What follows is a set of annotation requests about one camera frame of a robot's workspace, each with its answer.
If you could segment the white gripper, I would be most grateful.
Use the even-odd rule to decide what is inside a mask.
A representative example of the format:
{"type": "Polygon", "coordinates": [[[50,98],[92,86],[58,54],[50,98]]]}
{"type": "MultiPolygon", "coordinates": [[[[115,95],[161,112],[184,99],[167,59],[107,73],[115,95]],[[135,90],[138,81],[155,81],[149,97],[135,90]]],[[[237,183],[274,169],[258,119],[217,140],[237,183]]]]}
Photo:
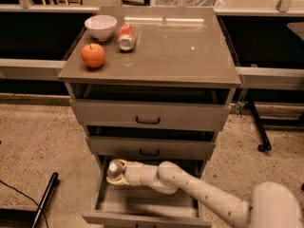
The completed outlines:
{"type": "Polygon", "coordinates": [[[138,186],[141,184],[141,169],[142,164],[137,161],[126,161],[122,159],[117,159],[112,162],[112,169],[115,172],[123,172],[125,170],[125,178],[118,180],[112,180],[111,178],[106,178],[106,181],[112,185],[123,186],[132,185],[138,186]]]}

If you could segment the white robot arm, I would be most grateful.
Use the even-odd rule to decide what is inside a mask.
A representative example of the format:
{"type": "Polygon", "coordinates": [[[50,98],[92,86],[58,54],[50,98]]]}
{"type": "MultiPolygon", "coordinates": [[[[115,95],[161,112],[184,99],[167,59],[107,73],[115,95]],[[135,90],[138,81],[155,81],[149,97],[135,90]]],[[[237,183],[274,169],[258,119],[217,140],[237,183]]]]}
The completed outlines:
{"type": "Polygon", "coordinates": [[[106,180],[113,185],[148,186],[164,194],[183,190],[233,228],[304,228],[294,193],[277,182],[256,185],[249,200],[200,180],[171,161],[150,165],[121,159],[110,162],[106,180]]]}

